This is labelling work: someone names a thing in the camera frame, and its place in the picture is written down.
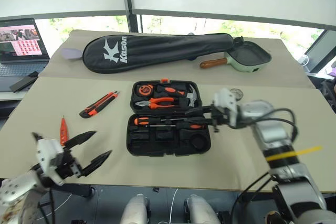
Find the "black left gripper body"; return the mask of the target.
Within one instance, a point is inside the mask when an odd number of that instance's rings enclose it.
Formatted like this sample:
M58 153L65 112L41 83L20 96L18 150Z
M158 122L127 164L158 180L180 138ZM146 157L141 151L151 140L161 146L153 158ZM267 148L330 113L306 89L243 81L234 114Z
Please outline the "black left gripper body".
M83 169L76 158L71 154L71 150L63 148L63 156L60 165L56 168L56 173L62 179L76 176L77 178L84 176Z

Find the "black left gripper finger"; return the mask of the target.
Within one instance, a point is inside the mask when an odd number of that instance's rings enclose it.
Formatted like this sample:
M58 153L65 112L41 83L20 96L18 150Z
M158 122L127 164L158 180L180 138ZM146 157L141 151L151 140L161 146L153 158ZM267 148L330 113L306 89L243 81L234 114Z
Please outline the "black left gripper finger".
M76 145L81 145L82 143L86 142L88 139L90 139L94 134L96 134L97 131L88 131L81 133L71 139L69 139L64 147L66 148L73 148Z
M87 177L88 175L93 173L106 161L106 159L110 156L111 153L112 150L109 150L94 158L88 166L82 169L82 175Z

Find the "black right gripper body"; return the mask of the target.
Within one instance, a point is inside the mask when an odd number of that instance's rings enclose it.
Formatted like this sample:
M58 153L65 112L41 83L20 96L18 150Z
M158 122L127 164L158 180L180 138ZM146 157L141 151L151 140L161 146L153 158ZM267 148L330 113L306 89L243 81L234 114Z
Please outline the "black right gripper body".
M218 126L230 125L230 110L228 108L210 106L211 126L215 133L219 132Z

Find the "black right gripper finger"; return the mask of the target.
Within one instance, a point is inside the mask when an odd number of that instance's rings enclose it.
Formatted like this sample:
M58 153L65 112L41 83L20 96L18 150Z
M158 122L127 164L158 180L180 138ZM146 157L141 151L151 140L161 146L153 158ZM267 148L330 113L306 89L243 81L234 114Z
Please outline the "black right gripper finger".
M179 123L179 125L211 125L212 119L207 119L203 117L192 117L187 118Z
M202 116L205 113L211 113L212 106L199 106L186 111L187 116Z

